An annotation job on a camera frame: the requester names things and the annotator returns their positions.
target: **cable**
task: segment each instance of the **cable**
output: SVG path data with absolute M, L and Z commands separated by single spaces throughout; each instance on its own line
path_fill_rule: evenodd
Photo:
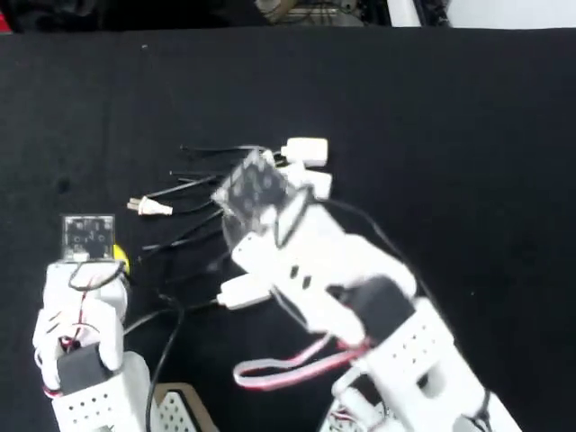
M 212 300 L 207 301 L 205 303 L 193 304 L 191 306 L 186 306 L 186 307 L 184 307 L 184 311 L 186 311 L 186 312 L 199 312 L 199 311 L 211 309 L 215 306 L 219 306 L 218 300 L 212 299 Z M 127 328 L 124 329 L 124 336 L 128 336 L 135 329 L 143 326 L 147 322 L 152 321 L 154 318 L 159 317 L 160 315 L 163 315 L 163 314 L 169 313 L 169 312 L 174 312 L 174 310 L 169 309 L 169 308 L 161 309 L 161 310 L 155 310 L 155 311 L 149 313 L 148 315 L 144 315 L 143 317 L 136 319 Z
M 234 152 L 234 151 L 251 151 L 251 150 L 266 151 L 266 150 L 269 150 L 269 148 L 263 147 L 263 146 L 236 146 L 236 147 L 226 147 L 226 148 L 198 148 L 198 147 L 190 148 L 187 146 L 180 146 L 180 150 L 187 151 L 190 153 L 213 154 L 213 153 L 229 153 L 229 152 Z
M 82 266 L 84 266 L 86 264 L 98 264 L 98 263 L 119 263 L 119 264 L 118 264 L 118 268 L 114 271 L 114 273 L 112 273 L 109 277 L 105 278 L 104 280 L 102 280 L 99 283 L 92 285 L 92 283 L 90 282 L 90 284 L 87 286 L 77 286 L 77 285 L 74 285 L 72 283 L 72 280 L 78 275 L 78 271 L 80 270 L 80 268 Z M 126 266 L 125 261 L 120 261 L 120 260 L 116 260 L 116 259 L 82 261 L 81 263 L 78 263 L 78 266 L 70 275 L 70 277 L 68 279 L 68 286 L 70 288 L 73 288 L 76 291 L 80 291 L 82 293 L 98 290 L 98 289 L 102 288 L 103 286 L 109 284 L 111 281 L 116 279 L 118 276 L 120 276 L 122 274 L 122 272 L 124 271 L 125 266 Z
M 365 352 L 365 348 L 350 349 L 342 353 L 337 353 L 324 357 L 314 363 L 307 364 L 297 369 L 284 373 L 274 373 L 265 376 L 243 376 L 246 373 L 257 370 L 275 368 L 292 369 L 303 365 L 308 359 L 317 354 L 329 342 L 330 335 L 317 340 L 311 346 L 289 360 L 276 360 L 264 358 L 260 360 L 250 360 L 236 365 L 233 371 L 234 381 L 241 387 L 252 390 L 276 390 L 296 383 L 309 380 L 310 378 L 324 374 L 330 369 L 345 365 L 350 360 L 358 358 Z
M 204 233 L 202 235 L 196 236 L 196 237 L 189 237 L 189 238 L 183 238 L 181 240 L 177 240 L 175 242 L 173 242 L 170 247 L 171 248 L 179 248 L 181 246 L 184 245 L 189 245 L 191 243 L 202 243 L 203 241 L 210 239 L 216 235 L 219 235 L 222 233 L 222 230 L 220 228 L 218 229 L 214 229 L 212 231 L 209 231 L 207 233 Z M 142 250 L 148 251 L 148 250 L 154 250 L 156 248 L 159 248 L 161 245 L 146 245 L 142 247 Z
M 191 187 L 195 187 L 195 186 L 199 186 L 199 185 L 205 185 L 216 178 L 217 178 L 216 175 L 209 175 L 209 176 L 201 178 L 199 180 L 193 180 L 190 183 L 179 184 L 178 186 L 169 187 L 168 189 L 163 189 L 161 191 L 157 191 L 157 192 L 153 192 L 153 193 L 147 193 L 144 196 L 147 196 L 148 198 L 158 198 L 159 196 L 168 195 L 168 194 L 171 194 L 173 192 L 183 191 L 184 189 L 189 189 Z
M 172 334 L 168 338 L 166 345 L 164 346 L 164 350 L 162 351 L 162 356 L 160 360 L 158 360 L 158 364 L 156 366 L 156 370 L 152 375 L 152 379 L 150 380 L 150 386 L 148 388 L 148 397 L 146 398 L 146 432 L 152 432 L 151 425 L 150 425 L 150 413 L 152 411 L 152 401 L 154 399 L 154 390 L 158 384 L 158 380 L 160 378 L 160 373 L 162 372 L 162 368 L 164 367 L 164 363 L 166 362 L 168 355 L 170 354 L 170 350 L 172 346 L 176 342 L 176 337 L 178 336 L 178 332 L 182 328 L 184 324 L 185 318 L 185 310 L 182 306 L 180 306 L 174 299 L 172 299 L 172 303 L 176 306 L 178 312 L 178 322 L 174 326 L 174 330 L 172 330 Z
M 210 221 L 220 217 L 221 215 L 222 215 L 222 210 L 215 211 L 210 216 L 204 218 L 199 223 L 193 225 L 191 228 L 187 228 L 185 231 L 181 232 L 177 236 L 174 236 L 172 239 L 170 239 L 166 243 L 163 243 L 160 245 L 154 245 L 155 247 L 152 248 L 145 256 L 143 256 L 140 259 L 140 261 L 144 261 L 146 259 L 149 259 L 150 257 L 154 256 L 155 254 L 157 254 L 158 252 L 160 252 L 164 249 L 171 248 L 173 246 L 173 244 L 176 243 L 177 241 L 184 239 L 185 237 L 187 237 L 190 234 L 192 234 L 193 232 L 199 230 L 201 227 L 203 227 L 204 225 L 206 225 Z
M 424 292 L 427 295 L 431 294 L 431 291 L 428 288 L 428 285 L 424 281 L 424 279 L 420 276 L 418 270 L 414 268 L 414 266 L 410 263 L 410 261 L 406 258 L 406 256 L 402 253 L 399 247 L 388 237 L 388 235 L 384 232 L 384 230 L 378 225 L 378 223 L 370 216 L 366 211 L 355 207 L 353 204 L 349 204 L 347 202 L 342 202 L 338 200 L 334 200 L 332 198 L 327 199 L 315 199 L 316 203 L 326 204 L 328 206 L 332 205 L 337 207 L 345 212 L 350 212 L 359 216 L 360 218 L 364 219 L 368 224 L 372 227 L 372 230 L 378 236 L 378 238 L 382 241 L 382 243 L 399 259 L 404 265 L 409 269 L 409 271 L 414 275 L 417 283 L 421 286 Z
M 203 204 L 197 205 L 196 207 L 193 207 L 191 209 L 183 209 L 183 210 L 175 210 L 172 211 L 172 214 L 190 214 L 190 213 L 196 213 L 196 212 L 200 212 L 204 209 L 207 209 L 208 207 L 210 207 L 212 204 L 214 204 L 214 201 L 209 200 Z

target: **black wire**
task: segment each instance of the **black wire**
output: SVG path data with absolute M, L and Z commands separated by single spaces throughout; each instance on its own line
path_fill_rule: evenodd
M 208 231 L 206 233 L 200 234 L 198 236 L 194 236 L 194 237 L 189 237 L 189 238 L 182 238 L 181 240 L 177 240 L 175 242 L 173 242 L 170 247 L 171 248 L 178 248 L 181 247 L 183 245 L 189 245 L 191 243 L 202 243 L 203 241 L 210 239 L 218 234 L 221 234 L 222 230 L 221 228 L 217 228 L 214 229 L 212 231 Z M 161 245 L 146 245 L 142 247 L 142 250 L 148 251 L 148 250 L 154 250 L 156 248 L 159 248 Z
M 178 240 L 185 239 L 186 237 L 188 237 L 189 235 L 191 235 L 195 231 L 199 230 L 204 225 L 210 223 L 211 221 L 213 221 L 216 218 L 219 218 L 221 215 L 222 215 L 222 210 L 217 210 L 214 213 L 212 213 L 210 216 L 204 218 L 203 220 L 201 220 L 197 224 L 193 225 L 191 228 L 187 228 L 185 231 L 181 232 L 177 236 L 174 236 L 173 238 L 171 238 L 166 243 L 154 245 L 157 247 L 154 247 L 145 256 L 142 256 L 140 258 L 140 262 L 143 262 L 144 260 L 149 259 L 150 257 L 154 256 L 155 254 L 157 254 L 158 252 L 160 252 L 162 250 L 171 248 L 173 243 L 176 243 Z
M 190 281 L 192 279 L 203 277 L 209 275 L 210 273 L 214 273 L 219 270 L 220 265 L 226 259 L 230 257 L 231 251 L 226 248 L 226 250 L 220 254 L 219 256 L 215 257 L 213 260 L 208 262 L 207 264 L 203 265 L 200 270 L 196 270 L 193 273 L 185 274 L 183 276 L 173 277 L 171 279 L 166 279 L 164 281 L 164 285 L 172 285 L 172 284 L 182 284 L 184 282 Z
M 206 311 L 206 310 L 211 309 L 213 307 L 216 307 L 218 305 L 219 305 L 218 300 L 212 299 L 212 300 L 204 302 L 204 303 L 191 304 L 189 306 L 185 306 L 184 311 L 185 312 Z M 163 314 L 169 313 L 169 312 L 174 312 L 174 309 L 166 308 L 166 309 L 156 310 L 154 312 L 151 312 L 148 315 L 145 315 L 143 317 L 136 319 L 133 323 L 131 323 L 129 326 L 126 327 L 126 329 L 124 330 L 124 336 L 129 335 L 131 332 L 133 332 L 136 329 L 139 329 L 144 324 L 151 322 L 154 318 L 157 318 L 160 315 L 163 315 Z
M 410 263 L 410 261 L 406 258 L 406 256 L 402 253 L 402 251 L 396 246 L 396 244 L 388 237 L 388 235 L 384 232 L 384 230 L 376 223 L 376 221 L 364 210 L 355 207 L 352 204 L 347 202 L 341 202 L 334 199 L 316 199 L 317 203 L 327 204 L 328 206 L 332 205 L 337 207 L 345 212 L 350 212 L 359 216 L 360 218 L 364 219 L 368 224 L 372 227 L 372 230 L 378 236 L 378 238 L 382 241 L 382 243 L 402 262 L 404 265 L 410 270 L 410 272 L 414 275 L 416 282 L 420 285 L 420 287 L 424 290 L 427 295 L 431 295 L 431 291 L 424 281 L 424 279 L 419 275 L 419 272 L 414 268 L 414 266 Z
M 104 280 L 102 280 L 99 283 L 96 283 L 94 285 L 78 286 L 78 285 L 74 285 L 72 283 L 72 281 L 78 275 L 78 272 L 80 271 L 80 268 L 82 268 L 83 265 L 85 265 L 85 264 L 97 264 L 97 263 L 118 263 L 118 268 L 110 276 L 108 276 Z M 98 289 L 102 288 L 103 286 L 109 284 L 111 281 L 116 279 L 118 276 L 120 276 L 122 274 L 122 272 L 124 271 L 125 266 L 126 266 L 126 262 L 125 261 L 119 261 L 119 260 L 107 259 L 107 260 L 82 261 L 81 263 L 78 263 L 78 266 L 76 267 L 76 269 L 74 269 L 74 271 L 70 275 L 70 277 L 68 279 L 68 286 L 70 288 L 76 290 L 76 291 L 80 291 L 81 293 L 88 293 L 90 291 L 98 290 Z
M 207 183 L 215 180 L 217 177 L 215 175 L 208 175 L 204 178 L 200 178 L 198 180 L 193 180 L 190 183 L 179 184 L 178 186 L 169 187 L 168 189 L 163 189 L 161 191 L 147 193 L 146 196 L 148 198 L 158 198 L 159 196 L 164 196 L 168 194 L 172 194 L 174 192 L 183 191 L 184 189 L 189 189 L 191 187 L 196 187 L 200 185 L 206 185 Z
M 187 147 L 187 146 L 180 146 L 180 150 L 187 151 L 190 153 L 229 153 L 229 152 L 236 152 L 236 151 L 252 151 L 252 150 L 260 150 L 265 151 L 268 148 L 263 146 L 236 146 L 236 147 L 226 147 L 226 148 L 199 148 L 199 147 Z
M 164 346 L 164 350 L 162 351 L 162 356 L 160 360 L 158 360 L 158 364 L 156 366 L 156 370 L 152 375 L 152 379 L 150 380 L 150 386 L 148 387 L 148 397 L 146 398 L 146 432 L 152 432 L 150 426 L 150 413 L 152 411 L 152 401 L 154 399 L 154 390 L 158 384 L 158 380 L 160 379 L 160 373 L 162 372 L 162 368 L 164 367 L 164 363 L 166 362 L 168 355 L 170 354 L 170 350 L 172 346 L 176 342 L 176 337 L 178 336 L 178 332 L 182 328 L 184 324 L 185 318 L 185 309 L 174 299 L 170 299 L 170 301 L 175 305 L 175 308 L 178 312 L 178 322 L 176 323 L 174 330 L 172 330 L 172 334 L 168 338 L 166 345 Z
M 213 170 L 203 170 L 203 171 L 190 171 L 190 170 L 185 170 L 185 171 L 170 171 L 169 174 L 171 176 L 174 177 L 187 177 L 187 176 L 206 176 L 206 177 L 214 177 L 211 178 L 211 180 L 216 180 L 217 177 L 222 177 L 225 176 L 226 174 L 229 174 L 230 170 L 217 170 L 217 169 L 213 169 Z
M 190 214 L 190 213 L 197 213 L 197 212 L 201 212 L 204 209 L 207 209 L 208 207 L 210 207 L 211 205 L 214 204 L 214 201 L 210 200 L 207 202 L 204 202 L 200 205 L 197 205 L 196 207 L 193 207 L 191 209 L 183 209 L 183 210 L 174 210 L 172 211 L 172 215 L 175 214 Z

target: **black cloth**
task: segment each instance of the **black cloth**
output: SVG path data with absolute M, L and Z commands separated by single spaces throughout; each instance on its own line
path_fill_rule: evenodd
M 129 197 L 169 185 L 180 144 L 278 148 L 291 136 L 329 139 L 337 196 L 403 249 L 520 426 L 572 430 L 574 44 L 575 31 L 0 38 L 3 430 L 56 430 L 31 342 L 44 271 L 59 257 L 60 214 L 115 213 L 135 265 L 139 247 L 189 223 L 146 223 L 125 210 Z M 173 272 L 223 248 L 220 239 L 187 250 Z M 231 273 L 174 290 L 207 300 Z M 131 317 L 153 307 L 145 291 L 131 293 Z M 148 324 L 128 346 L 153 367 L 173 322 Z M 267 393 L 231 378 L 241 360 L 289 356 L 310 340 L 272 302 L 192 315 L 162 378 L 191 383 L 223 431 L 313 430 L 336 374 Z

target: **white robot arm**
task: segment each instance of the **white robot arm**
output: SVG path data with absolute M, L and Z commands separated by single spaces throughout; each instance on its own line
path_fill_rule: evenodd
M 356 424 L 379 432 L 519 432 L 463 360 L 430 300 L 416 296 L 409 269 L 366 239 L 346 234 L 323 205 L 308 200 L 310 191 L 294 191 L 274 170 L 256 154 L 249 156 L 214 194 L 246 227 L 232 258 L 269 284 L 310 333 L 331 335 L 348 347 L 367 346 L 352 356 L 352 368 L 332 388 Z M 252 369 L 290 367 L 275 362 L 248 363 Z M 379 416 L 355 389 L 361 375 L 393 415 Z M 236 378 L 248 383 L 239 373 Z

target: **white connector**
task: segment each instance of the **white connector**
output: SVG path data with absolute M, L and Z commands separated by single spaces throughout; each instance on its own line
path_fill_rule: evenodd
M 141 215 L 152 215 L 152 214 L 164 214 L 170 216 L 172 214 L 172 207 L 169 205 L 161 204 L 158 201 L 151 200 L 147 196 L 143 196 L 142 199 L 130 198 L 130 201 L 126 204 L 129 210 L 134 210 Z
M 311 185 L 314 196 L 319 200 L 327 200 L 332 189 L 332 175 L 306 169 L 302 162 L 283 166 L 278 170 L 295 187 Z
M 268 300 L 271 288 L 252 274 L 243 274 L 223 283 L 216 298 L 218 304 L 233 311 Z
M 302 162 L 306 167 L 324 167 L 328 160 L 328 140 L 290 138 L 280 148 L 280 154 L 290 163 Z

